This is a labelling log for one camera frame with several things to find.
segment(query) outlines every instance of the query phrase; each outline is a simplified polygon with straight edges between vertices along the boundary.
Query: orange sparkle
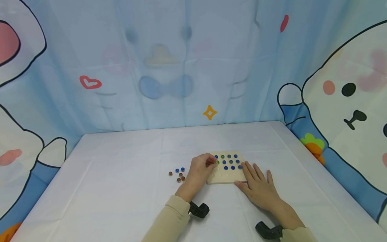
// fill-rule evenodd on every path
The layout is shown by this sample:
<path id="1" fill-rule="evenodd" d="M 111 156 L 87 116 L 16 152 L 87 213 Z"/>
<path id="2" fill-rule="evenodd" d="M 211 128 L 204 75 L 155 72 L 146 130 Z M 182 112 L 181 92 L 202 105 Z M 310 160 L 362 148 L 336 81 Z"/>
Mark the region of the orange sparkle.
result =
<path id="1" fill-rule="evenodd" d="M 207 110 L 203 113 L 204 116 L 208 118 L 208 120 L 212 120 L 212 117 L 217 114 L 217 111 L 215 111 L 211 105 L 208 105 Z"/>

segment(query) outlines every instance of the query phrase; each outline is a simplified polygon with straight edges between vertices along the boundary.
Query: black wrist strap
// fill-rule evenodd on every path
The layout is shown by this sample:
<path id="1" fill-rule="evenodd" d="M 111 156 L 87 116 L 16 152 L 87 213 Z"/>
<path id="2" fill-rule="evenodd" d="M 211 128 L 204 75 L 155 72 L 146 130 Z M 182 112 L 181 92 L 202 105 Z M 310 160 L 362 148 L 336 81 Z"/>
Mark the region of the black wrist strap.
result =
<path id="1" fill-rule="evenodd" d="M 274 228 L 269 228 L 266 224 L 261 221 L 255 226 L 255 230 L 259 235 L 264 239 L 279 239 L 282 238 L 282 229 L 281 225 L 277 225 Z"/>
<path id="2" fill-rule="evenodd" d="M 191 208 L 189 212 L 198 218 L 205 218 L 205 216 L 207 216 L 208 212 L 210 211 L 210 208 L 205 203 L 202 203 L 200 207 L 198 207 L 194 202 L 190 202 L 190 205 Z"/>

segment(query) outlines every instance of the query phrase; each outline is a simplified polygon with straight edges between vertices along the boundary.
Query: blue bow tie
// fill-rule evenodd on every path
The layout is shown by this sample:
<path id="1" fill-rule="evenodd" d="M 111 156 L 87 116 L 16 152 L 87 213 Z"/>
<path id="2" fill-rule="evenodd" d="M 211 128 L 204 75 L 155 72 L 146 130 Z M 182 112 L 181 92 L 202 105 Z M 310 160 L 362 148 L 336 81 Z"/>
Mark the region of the blue bow tie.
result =
<path id="1" fill-rule="evenodd" d="M 139 82 L 140 92 L 150 99 L 159 99 L 165 94 L 176 98 L 185 98 L 191 95 L 193 85 L 189 75 L 182 75 L 165 85 L 149 76 L 142 76 Z"/>

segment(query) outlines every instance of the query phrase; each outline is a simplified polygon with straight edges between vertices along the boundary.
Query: table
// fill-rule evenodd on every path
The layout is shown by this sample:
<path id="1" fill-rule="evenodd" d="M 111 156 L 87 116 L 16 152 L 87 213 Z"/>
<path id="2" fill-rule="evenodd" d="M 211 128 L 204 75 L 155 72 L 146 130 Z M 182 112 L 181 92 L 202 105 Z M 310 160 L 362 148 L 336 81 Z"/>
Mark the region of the table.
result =
<path id="1" fill-rule="evenodd" d="M 383 241 L 386 233 L 280 122 L 87 134 L 13 242 L 139 242 L 180 185 L 169 171 L 208 151 L 237 150 L 270 169 L 280 196 L 318 241 Z M 233 184 L 205 185 L 196 196 L 210 213 L 193 217 L 184 242 L 263 241 L 254 227 L 277 225 Z"/>

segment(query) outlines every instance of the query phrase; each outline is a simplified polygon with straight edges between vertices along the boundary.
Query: beige sleeve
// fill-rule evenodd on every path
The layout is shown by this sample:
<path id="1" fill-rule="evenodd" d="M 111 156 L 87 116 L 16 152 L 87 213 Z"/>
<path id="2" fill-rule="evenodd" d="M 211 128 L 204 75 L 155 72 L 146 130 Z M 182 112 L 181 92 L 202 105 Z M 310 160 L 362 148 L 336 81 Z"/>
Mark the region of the beige sleeve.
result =
<path id="1" fill-rule="evenodd" d="M 309 228 L 284 229 L 281 242 L 317 242 Z"/>
<path id="2" fill-rule="evenodd" d="M 172 195 L 142 242 L 175 242 L 190 220 L 190 204 Z"/>

